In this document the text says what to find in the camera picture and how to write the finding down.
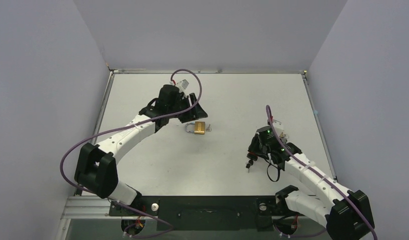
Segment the silver key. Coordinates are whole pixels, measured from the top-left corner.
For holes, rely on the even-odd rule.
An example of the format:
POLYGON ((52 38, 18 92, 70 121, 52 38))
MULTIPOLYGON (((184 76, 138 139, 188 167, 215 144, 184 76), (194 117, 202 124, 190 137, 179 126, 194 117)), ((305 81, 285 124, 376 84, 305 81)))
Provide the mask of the silver key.
POLYGON ((211 125, 209 124, 205 130, 206 130, 207 132, 211 132, 211 131, 212 131, 211 125))

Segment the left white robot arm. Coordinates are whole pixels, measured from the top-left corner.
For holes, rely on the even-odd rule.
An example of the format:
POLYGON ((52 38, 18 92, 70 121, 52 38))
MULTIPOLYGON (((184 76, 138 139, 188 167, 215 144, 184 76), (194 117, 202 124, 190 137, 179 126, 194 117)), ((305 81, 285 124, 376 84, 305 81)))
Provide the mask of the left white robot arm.
POLYGON ((124 130, 93 145, 84 144, 78 156, 74 180, 98 197, 122 203, 129 215, 142 208, 141 193, 119 179, 119 161, 145 138, 157 133, 172 118, 181 123, 207 118, 194 93, 166 84, 158 97, 142 108, 124 130))

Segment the brass padlock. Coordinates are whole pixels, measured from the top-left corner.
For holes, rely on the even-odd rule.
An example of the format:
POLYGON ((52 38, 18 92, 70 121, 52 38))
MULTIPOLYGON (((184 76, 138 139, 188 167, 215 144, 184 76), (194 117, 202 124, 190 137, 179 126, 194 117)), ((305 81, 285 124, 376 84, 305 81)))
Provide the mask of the brass padlock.
POLYGON ((204 121, 195 121, 186 123, 184 130, 189 134, 204 135, 206 133, 206 123, 204 121))

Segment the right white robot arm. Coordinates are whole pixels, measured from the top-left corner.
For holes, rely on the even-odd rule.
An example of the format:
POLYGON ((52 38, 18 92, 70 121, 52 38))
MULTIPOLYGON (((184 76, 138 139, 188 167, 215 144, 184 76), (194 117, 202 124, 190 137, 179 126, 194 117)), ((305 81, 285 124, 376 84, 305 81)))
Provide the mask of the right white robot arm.
POLYGON ((320 170, 291 142, 282 141, 269 125, 259 128, 248 147, 249 162, 266 160, 278 172, 286 172, 300 181, 313 195, 289 185, 275 194, 275 209, 286 214, 296 212, 323 226, 333 240, 359 240, 375 232, 368 196, 352 191, 320 170))

